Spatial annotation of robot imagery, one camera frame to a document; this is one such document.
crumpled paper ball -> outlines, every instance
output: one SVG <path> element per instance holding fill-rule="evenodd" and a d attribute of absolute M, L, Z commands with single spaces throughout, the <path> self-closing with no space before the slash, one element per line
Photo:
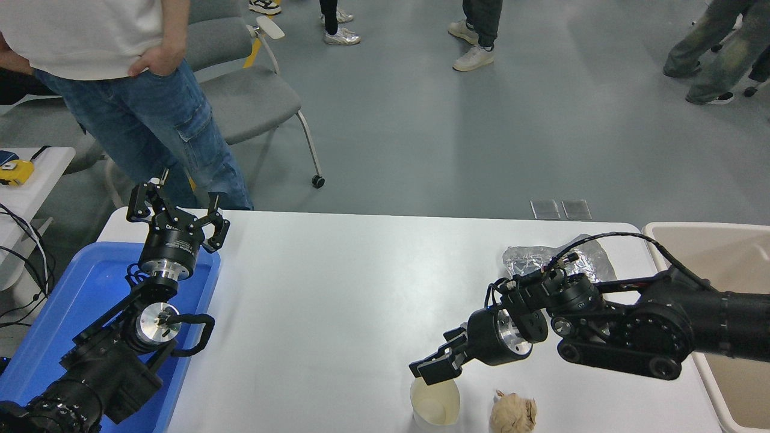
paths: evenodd
<path fill-rule="evenodd" d="M 493 433 L 530 433 L 534 429 L 537 405 L 534 400 L 497 390 L 500 400 L 492 406 L 489 418 Z"/>

crumpled foil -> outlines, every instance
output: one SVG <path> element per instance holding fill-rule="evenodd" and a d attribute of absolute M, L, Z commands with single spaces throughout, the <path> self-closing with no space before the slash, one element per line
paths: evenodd
<path fill-rule="evenodd" d="M 547 265 L 567 245 L 586 237 L 587 234 L 581 234 L 561 247 L 508 247 L 503 253 L 503 265 L 511 276 L 529 274 Z M 580 259 L 567 265 L 568 274 L 586 274 L 592 283 L 617 280 L 607 252 L 597 240 L 578 245 L 571 251 L 579 254 Z"/>

shoe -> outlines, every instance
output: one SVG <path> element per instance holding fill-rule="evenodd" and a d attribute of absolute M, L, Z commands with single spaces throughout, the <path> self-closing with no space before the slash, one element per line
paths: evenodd
<path fill-rule="evenodd" d="M 701 71 L 701 63 L 697 62 L 695 63 L 695 67 L 687 72 L 679 73 L 679 72 L 666 72 L 666 70 L 663 70 L 663 75 L 671 78 L 691 78 L 698 74 L 698 72 Z"/>
<path fill-rule="evenodd" d="M 361 37 L 344 27 L 339 27 L 334 35 L 324 32 L 323 41 L 329 45 L 356 45 L 361 42 Z"/>
<path fill-rule="evenodd" d="M 456 71 L 472 71 L 492 62 L 494 62 L 492 50 L 487 51 L 484 47 L 474 45 L 462 57 L 455 60 L 452 68 Z"/>
<path fill-rule="evenodd" d="M 447 30 L 449 31 L 450 35 L 463 39 L 465 42 L 468 42 L 471 45 L 478 45 L 479 43 L 478 33 L 469 29 L 464 19 L 449 24 L 449 28 L 447 28 Z"/>
<path fill-rule="evenodd" d="M 707 104 L 711 104 L 713 106 L 723 106 L 724 104 L 729 104 L 734 98 L 735 95 L 733 95 L 732 92 L 726 92 L 722 93 L 720 96 L 717 96 L 717 99 L 708 101 Z"/>
<path fill-rule="evenodd" d="M 275 15 L 281 12 L 281 7 L 271 0 L 249 0 L 249 10 L 265 15 Z"/>
<path fill-rule="evenodd" d="M 717 96 L 716 99 L 712 99 L 708 102 L 696 102 L 690 99 L 689 96 L 685 98 L 685 101 L 695 104 L 696 106 L 702 106 L 704 104 L 710 104 L 713 106 L 723 106 L 724 104 L 729 104 L 733 99 L 735 98 L 735 95 L 732 94 L 732 92 L 725 92 L 722 93 L 720 96 Z"/>
<path fill-rule="evenodd" d="M 337 8 L 337 14 L 336 15 L 337 15 L 337 22 L 339 24 L 343 24 L 343 23 L 346 23 L 346 22 L 351 22 L 351 21 L 353 21 L 353 18 L 356 18 L 355 15 L 351 15 L 351 14 L 345 12 L 344 10 L 342 10 L 340 8 Z M 323 14 L 321 14 L 321 16 L 318 17 L 318 19 L 321 20 L 321 24 L 326 24 L 326 20 L 323 19 Z"/>

person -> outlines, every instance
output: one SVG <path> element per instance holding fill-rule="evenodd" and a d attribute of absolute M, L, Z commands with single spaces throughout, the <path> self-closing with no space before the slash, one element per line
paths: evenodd
<path fill-rule="evenodd" d="M 701 55 L 732 30 L 746 8 L 741 28 L 735 30 L 713 61 L 701 67 Z M 733 100 L 729 90 L 768 45 L 770 0 L 713 0 L 690 33 L 668 53 L 663 73 L 672 78 L 695 77 L 687 102 L 723 105 Z"/>
<path fill-rule="evenodd" d="M 181 207 L 254 205 L 186 53 L 189 0 L 0 2 L 0 67 L 33 73 L 135 183 Z M 196 196 L 203 200 L 198 202 Z"/>
<path fill-rule="evenodd" d="M 472 45 L 454 62 L 456 71 L 472 71 L 494 61 L 494 41 L 500 25 L 503 0 L 463 0 L 465 19 L 449 24 L 452 36 Z"/>
<path fill-rule="evenodd" d="M 353 15 L 337 8 L 337 0 L 319 0 L 321 6 L 321 22 L 325 32 L 323 41 L 329 45 L 356 45 L 361 42 L 361 37 L 350 30 L 340 27 L 339 24 L 353 21 Z"/>

cargo pocket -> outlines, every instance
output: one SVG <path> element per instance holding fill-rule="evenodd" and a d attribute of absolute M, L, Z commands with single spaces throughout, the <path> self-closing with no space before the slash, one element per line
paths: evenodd
<path fill-rule="evenodd" d="M 213 134 L 213 114 L 209 101 L 205 98 L 184 123 L 174 126 L 179 138 L 184 142 L 187 156 L 195 166 L 203 166 L 216 158 L 219 152 L 218 142 Z"/>

